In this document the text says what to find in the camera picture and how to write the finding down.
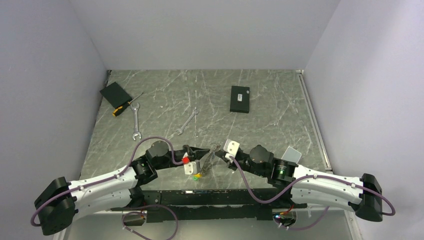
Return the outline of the steel key holder plate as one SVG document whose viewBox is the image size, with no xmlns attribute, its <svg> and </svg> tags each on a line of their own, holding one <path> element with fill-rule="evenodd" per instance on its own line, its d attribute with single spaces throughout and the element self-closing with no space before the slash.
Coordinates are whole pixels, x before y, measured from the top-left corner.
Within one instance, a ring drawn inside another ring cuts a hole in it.
<svg viewBox="0 0 424 240">
<path fill-rule="evenodd" d="M 208 172 L 211 170 L 211 168 L 213 167 L 213 162 L 214 162 L 214 158 L 215 158 L 214 152 L 215 151 L 218 151 L 220 149 L 221 149 L 221 145 L 217 145 L 207 155 L 207 157 L 206 157 L 206 159 L 205 159 L 205 161 L 204 161 L 204 163 L 202 165 L 202 168 L 201 168 L 201 170 L 199 172 L 199 174 L 202 174 L 202 178 L 205 177 L 208 174 Z"/>
</svg>

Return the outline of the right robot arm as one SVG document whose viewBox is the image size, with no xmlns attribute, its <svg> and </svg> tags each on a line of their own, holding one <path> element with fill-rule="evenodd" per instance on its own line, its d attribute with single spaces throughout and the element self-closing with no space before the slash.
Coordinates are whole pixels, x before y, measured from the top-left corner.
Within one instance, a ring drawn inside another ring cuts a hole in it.
<svg viewBox="0 0 424 240">
<path fill-rule="evenodd" d="M 259 203 L 276 201 L 282 208 L 292 203 L 316 204 L 351 211 L 370 222 L 383 220 L 382 188 L 372 174 L 348 177 L 320 172 L 276 158 L 261 145 L 244 153 L 238 143 L 231 142 L 215 154 L 228 168 L 266 178 L 268 184 L 279 190 L 269 200 L 258 199 Z"/>
</svg>

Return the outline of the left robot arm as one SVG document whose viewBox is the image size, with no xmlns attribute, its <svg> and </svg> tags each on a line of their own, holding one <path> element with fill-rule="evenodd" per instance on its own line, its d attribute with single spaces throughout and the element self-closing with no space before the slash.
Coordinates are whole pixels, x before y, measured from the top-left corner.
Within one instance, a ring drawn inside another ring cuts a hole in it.
<svg viewBox="0 0 424 240">
<path fill-rule="evenodd" d="M 183 145 L 175 150 L 163 137 L 137 158 L 112 172 L 96 177 L 67 181 L 58 177 L 34 201 L 35 213 L 30 223 L 50 236 L 92 213 L 113 208 L 139 209 L 144 203 L 141 190 L 158 178 L 158 170 L 176 168 L 185 163 L 197 164 L 209 148 Z"/>
</svg>

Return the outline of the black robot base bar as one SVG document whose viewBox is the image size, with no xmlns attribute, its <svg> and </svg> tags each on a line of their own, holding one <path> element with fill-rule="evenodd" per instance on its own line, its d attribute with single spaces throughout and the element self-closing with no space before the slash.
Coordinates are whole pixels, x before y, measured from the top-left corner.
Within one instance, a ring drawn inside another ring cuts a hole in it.
<svg viewBox="0 0 424 240">
<path fill-rule="evenodd" d="M 306 209 L 305 203 L 294 203 L 282 196 L 271 203 L 255 201 L 246 189 L 205 190 L 137 190 L 136 198 L 113 212 L 135 211 L 147 206 L 147 222 L 161 223 L 173 220 L 170 208 L 178 220 L 255 219 L 271 221 L 278 211 Z"/>
</svg>

